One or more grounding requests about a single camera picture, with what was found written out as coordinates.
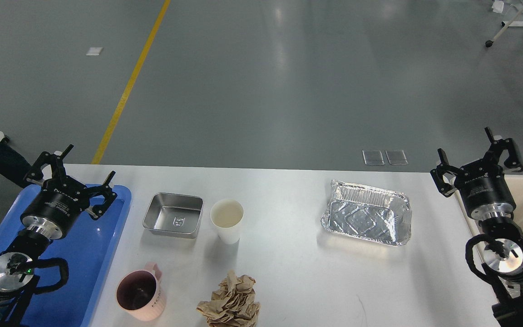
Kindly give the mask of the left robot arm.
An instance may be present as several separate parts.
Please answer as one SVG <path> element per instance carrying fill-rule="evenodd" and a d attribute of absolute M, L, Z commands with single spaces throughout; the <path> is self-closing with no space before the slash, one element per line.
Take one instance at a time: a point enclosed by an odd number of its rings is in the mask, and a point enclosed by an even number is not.
<path fill-rule="evenodd" d="M 0 253 L 0 327 L 20 327 L 35 295 L 55 292 L 67 284 L 69 265 L 63 258 L 43 259 L 54 240 L 67 237 L 81 213 L 98 220 L 118 194 L 110 186 L 115 172 L 97 186 L 87 186 L 66 173 L 61 154 L 42 152 L 24 180 L 40 191 L 20 216 L 23 229 Z"/>

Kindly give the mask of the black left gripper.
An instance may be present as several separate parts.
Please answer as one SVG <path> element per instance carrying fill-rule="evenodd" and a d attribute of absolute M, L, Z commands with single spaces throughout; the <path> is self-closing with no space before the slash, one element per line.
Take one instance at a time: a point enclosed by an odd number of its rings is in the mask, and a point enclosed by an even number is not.
<path fill-rule="evenodd" d="M 114 170 L 102 184 L 90 188 L 67 175 L 64 158 L 73 147 L 70 144 L 60 155 L 42 152 L 24 176 L 24 181 L 41 186 L 41 190 L 21 214 L 21 223 L 50 240 L 65 238 L 83 211 L 97 221 L 118 196 L 110 186 Z M 46 166 L 52 173 L 48 179 L 44 179 Z M 97 197 L 102 197 L 102 202 L 92 205 L 91 199 Z"/>

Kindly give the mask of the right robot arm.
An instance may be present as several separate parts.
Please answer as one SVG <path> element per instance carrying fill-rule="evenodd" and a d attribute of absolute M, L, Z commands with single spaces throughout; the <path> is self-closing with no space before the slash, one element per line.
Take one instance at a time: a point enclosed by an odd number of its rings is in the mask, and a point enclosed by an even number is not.
<path fill-rule="evenodd" d="M 459 193 L 465 215 L 480 233 L 465 245 L 471 273 L 489 284 L 497 298 L 493 316 L 501 327 L 523 327 L 523 231 L 514 221 L 517 207 L 504 170 L 522 172 L 523 163 L 511 138 L 496 139 L 485 128 L 490 146 L 482 158 L 457 167 L 438 149 L 439 164 L 430 171 L 438 192 Z"/>

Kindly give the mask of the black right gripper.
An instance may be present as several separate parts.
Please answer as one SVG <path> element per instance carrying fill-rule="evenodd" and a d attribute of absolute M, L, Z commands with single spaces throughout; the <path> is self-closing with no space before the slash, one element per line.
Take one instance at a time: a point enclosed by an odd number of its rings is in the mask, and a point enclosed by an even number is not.
<path fill-rule="evenodd" d="M 471 162 L 457 168 L 449 164 L 445 151 L 439 148 L 439 164 L 430 171 L 438 192 L 448 198 L 458 190 L 467 217 L 476 221 L 506 217 L 516 209 L 504 177 L 504 169 L 500 165 L 502 154 L 507 153 L 507 158 L 503 161 L 507 170 L 523 172 L 523 160 L 514 139 L 496 139 L 488 127 L 485 128 L 485 133 L 490 142 L 485 153 L 485 161 L 488 163 Z M 446 181 L 446 174 L 456 177 L 454 184 Z"/>

